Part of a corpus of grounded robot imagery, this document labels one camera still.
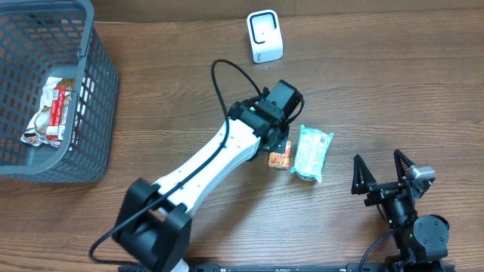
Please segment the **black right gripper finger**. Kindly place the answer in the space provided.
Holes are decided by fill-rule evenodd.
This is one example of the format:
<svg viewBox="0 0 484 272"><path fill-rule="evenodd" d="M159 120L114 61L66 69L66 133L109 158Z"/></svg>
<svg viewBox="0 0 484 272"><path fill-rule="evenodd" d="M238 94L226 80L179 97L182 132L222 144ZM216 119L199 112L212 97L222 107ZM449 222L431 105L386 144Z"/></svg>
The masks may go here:
<svg viewBox="0 0 484 272"><path fill-rule="evenodd" d="M413 166L414 163L401 150L395 150L393 156L398 181L404 181L406 179L406 171Z"/></svg>
<svg viewBox="0 0 484 272"><path fill-rule="evenodd" d="M369 193L376 184L377 182L365 161L359 154L355 155L351 193L358 195Z"/></svg>

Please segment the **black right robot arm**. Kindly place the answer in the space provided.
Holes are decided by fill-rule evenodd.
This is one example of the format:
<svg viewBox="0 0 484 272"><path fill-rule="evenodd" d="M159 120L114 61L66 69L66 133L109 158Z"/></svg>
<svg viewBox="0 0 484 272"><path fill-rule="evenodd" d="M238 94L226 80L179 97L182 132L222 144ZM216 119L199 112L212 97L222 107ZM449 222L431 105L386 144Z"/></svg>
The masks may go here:
<svg viewBox="0 0 484 272"><path fill-rule="evenodd" d="M379 271L454 271L444 265L448 256L449 222L440 215L419 216L416 200L421 198L436 179L430 165L417 165L401 150L395 150L397 180L379 184L360 155L354 156L351 193L365 195L366 206L376 206L389 232L375 241L363 254L358 271L367 271L365 264L370 253L383 241L392 237L397 255L385 258L377 265Z"/></svg>

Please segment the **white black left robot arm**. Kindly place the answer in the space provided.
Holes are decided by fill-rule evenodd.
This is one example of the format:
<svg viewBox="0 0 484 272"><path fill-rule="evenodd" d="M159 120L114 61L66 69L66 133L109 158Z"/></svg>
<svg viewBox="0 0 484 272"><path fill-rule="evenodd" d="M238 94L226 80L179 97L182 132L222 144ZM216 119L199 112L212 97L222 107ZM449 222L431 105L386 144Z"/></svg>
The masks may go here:
<svg viewBox="0 0 484 272"><path fill-rule="evenodd" d="M192 218L207 196L260 150L284 151L294 107L267 98L235 103L217 134L153 183L128 188L111 237L142 271L187 271Z"/></svg>

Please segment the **teal white tissue pack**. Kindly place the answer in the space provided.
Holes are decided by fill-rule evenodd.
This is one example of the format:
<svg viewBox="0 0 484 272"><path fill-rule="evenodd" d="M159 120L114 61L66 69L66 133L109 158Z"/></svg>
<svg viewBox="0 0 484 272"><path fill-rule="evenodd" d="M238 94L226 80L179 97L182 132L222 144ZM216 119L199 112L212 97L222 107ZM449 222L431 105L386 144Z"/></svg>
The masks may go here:
<svg viewBox="0 0 484 272"><path fill-rule="evenodd" d="M320 184L333 136L333 133L326 134L301 125L294 164L290 172L296 173L304 181L316 181Z"/></svg>

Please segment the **small orange box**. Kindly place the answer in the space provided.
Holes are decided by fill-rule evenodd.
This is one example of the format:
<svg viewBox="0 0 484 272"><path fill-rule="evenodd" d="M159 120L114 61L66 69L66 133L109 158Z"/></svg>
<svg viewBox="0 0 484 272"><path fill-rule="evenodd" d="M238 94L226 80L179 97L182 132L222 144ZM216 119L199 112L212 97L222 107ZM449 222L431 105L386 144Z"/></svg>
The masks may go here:
<svg viewBox="0 0 484 272"><path fill-rule="evenodd" d="M272 168L289 169L291 145L292 142L287 140L285 151L283 153L271 152L268 157L268 166Z"/></svg>

